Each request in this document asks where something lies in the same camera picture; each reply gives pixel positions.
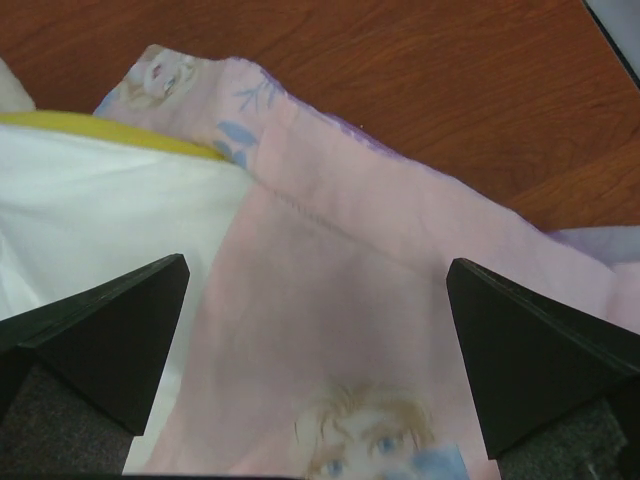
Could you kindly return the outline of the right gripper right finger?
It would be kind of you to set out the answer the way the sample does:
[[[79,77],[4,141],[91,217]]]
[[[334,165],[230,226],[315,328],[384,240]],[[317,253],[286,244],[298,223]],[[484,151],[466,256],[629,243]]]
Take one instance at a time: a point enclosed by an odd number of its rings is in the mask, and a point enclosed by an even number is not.
[[[464,258],[446,287],[487,455],[603,400],[639,457],[639,336]]]

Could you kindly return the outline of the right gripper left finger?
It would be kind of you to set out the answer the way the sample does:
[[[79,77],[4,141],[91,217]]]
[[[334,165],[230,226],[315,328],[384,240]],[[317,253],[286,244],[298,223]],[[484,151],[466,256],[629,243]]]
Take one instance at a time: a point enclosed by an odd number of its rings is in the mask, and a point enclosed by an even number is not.
[[[144,433],[189,283],[172,254],[1,322],[1,411],[32,367],[133,435]]]

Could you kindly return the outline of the white pillow yellow edge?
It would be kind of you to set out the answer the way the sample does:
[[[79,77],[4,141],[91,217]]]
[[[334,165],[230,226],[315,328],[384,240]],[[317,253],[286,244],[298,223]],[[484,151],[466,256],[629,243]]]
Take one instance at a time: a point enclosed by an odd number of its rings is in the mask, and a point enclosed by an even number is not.
[[[172,254],[189,283],[136,436],[36,364],[1,411],[1,474],[120,476],[146,462],[176,394],[212,262],[250,187],[199,147],[92,115],[37,110],[1,70],[1,322]]]

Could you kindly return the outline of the pink pillowcase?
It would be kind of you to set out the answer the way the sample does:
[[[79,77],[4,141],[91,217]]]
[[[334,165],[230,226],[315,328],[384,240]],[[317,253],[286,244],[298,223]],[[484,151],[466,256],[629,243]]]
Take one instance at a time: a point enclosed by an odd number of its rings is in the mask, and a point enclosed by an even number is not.
[[[253,183],[219,247],[176,403],[132,472],[495,479],[445,276],[466,257],[639,327],[609,229],[553,239],[373,144],[259,66],[149,46],[102,115],[215,148]]]

